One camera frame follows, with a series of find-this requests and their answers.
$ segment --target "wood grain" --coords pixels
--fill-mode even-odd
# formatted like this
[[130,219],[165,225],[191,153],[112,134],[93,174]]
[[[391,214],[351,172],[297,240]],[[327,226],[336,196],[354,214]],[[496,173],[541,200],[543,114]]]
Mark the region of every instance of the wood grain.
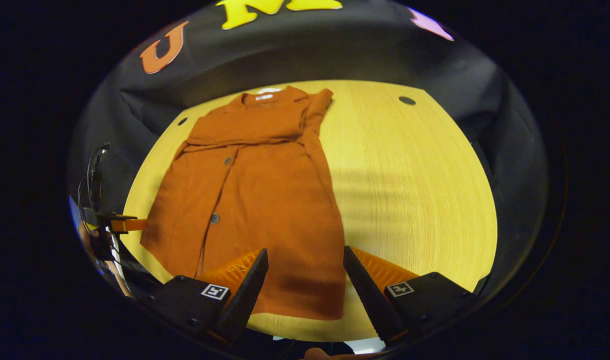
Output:
[[[494,260],[494,201],[474,150],[442,107],[421,89],[382,82],[316,80],[263,88],[286,85],[310,94],[324,88],[334,92],[320,140],[345,243],[419,275],[438,271],[473,290]],[[125,214],[147,217],[175,151],[197,118],[237,95],[186,109],[172,122],[138,171]],[[400,96],[415,104],[401,102]],[[178,126],[185,117],[188,120]],[[140,233],[122,235],[122,240],[153,276],[170,280],[172,276],[140,246]],[[312,342],[376,337],[349,280],[343,319],[253,314],[248,328]]]

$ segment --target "gray button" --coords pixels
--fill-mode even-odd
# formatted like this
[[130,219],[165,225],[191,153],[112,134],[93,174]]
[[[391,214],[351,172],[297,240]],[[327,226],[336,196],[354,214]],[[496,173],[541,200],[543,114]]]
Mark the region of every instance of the gray button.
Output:
[[220,221],[220,215],[218,215],[217,212],[214,212],[213,214],[211,214],[211,219],[209,219],[209,223],[211,225],[216,225],[218,223],[218,221]]

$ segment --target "shirt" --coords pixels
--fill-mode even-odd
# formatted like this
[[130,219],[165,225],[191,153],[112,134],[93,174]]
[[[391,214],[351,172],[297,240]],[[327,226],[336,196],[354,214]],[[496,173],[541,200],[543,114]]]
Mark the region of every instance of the shirt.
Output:
[[343,316],[344,234],[319,141],[333,93],[244,93],[198,119],[165,173],[140,243],[196,278],[266,248],[253,313]]

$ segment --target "yellow letter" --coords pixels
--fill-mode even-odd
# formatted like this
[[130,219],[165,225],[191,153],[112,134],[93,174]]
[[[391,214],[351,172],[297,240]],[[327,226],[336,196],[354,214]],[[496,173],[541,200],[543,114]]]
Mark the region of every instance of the yellow letter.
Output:
[[158,73],[158,71],[176,59],[176,55],[178,55],[183,47],[183,28],[188,22],[189,21],[181,23],[165,35],[165,37],[169,39],[169,50],[167,50],[167,54],[163,57],[158,59],[158,56],[156,55],[156,46],[160,43],[160,40],[151,44],[142,54],[140,54],[140,59],[143,60],[143,69],[145,69],[145,73]]
[[287,4],[287,9],[295,12],[300,10],[337,10],[342,8],[343,4],[335,0],[291,0],[291,2]]
[[266,14],[273,15],[280,10],[284,0],[222,0],[218,5],[225,5],[227,22],[223,29],[229,30],[240,25],[254,21],[258,14],[247,11],[247,6],[258,9]]

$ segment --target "round table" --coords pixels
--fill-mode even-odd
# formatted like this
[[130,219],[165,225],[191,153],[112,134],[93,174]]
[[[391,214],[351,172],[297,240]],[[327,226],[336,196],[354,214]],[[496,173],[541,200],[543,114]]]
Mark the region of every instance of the round table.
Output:
[[[494,200],[483,168],[458,125],[425,91],[363,80],[314,80],[265,87],[334,92],[320,131],[345,243],[416,274],[438,271],[472,291],[489,274],[496,248]],[[259,89],[244,92],[255,93]],[[151,148],[124,214],[147,218],[175,151],[199,117],[240,93],[181,112]],[[142,246],[121,236],[158,280],[172,276]],[[344,317],[334,321],[253,314],[248,328],[310,342],[377,337],[349,279]]]

